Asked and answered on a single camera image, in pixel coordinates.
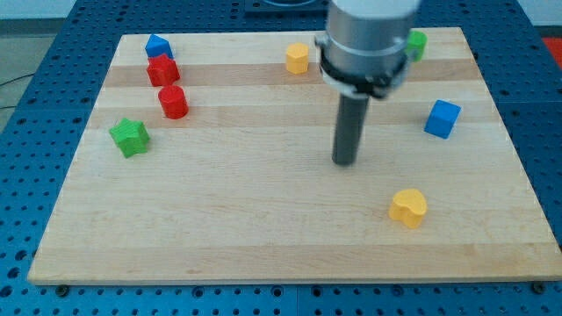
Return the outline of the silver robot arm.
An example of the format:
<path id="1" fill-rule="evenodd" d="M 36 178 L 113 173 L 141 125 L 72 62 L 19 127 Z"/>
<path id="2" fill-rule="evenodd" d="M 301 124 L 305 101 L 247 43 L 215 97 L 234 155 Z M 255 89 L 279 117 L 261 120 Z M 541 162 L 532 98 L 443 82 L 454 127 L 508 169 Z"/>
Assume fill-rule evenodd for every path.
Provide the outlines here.
<path id="1" fill-rule="evenodd" d="M 346 97 L 384 99 L 405 80 L 420 0 L 331 0 L 315 36 L 325 83 Z"/>

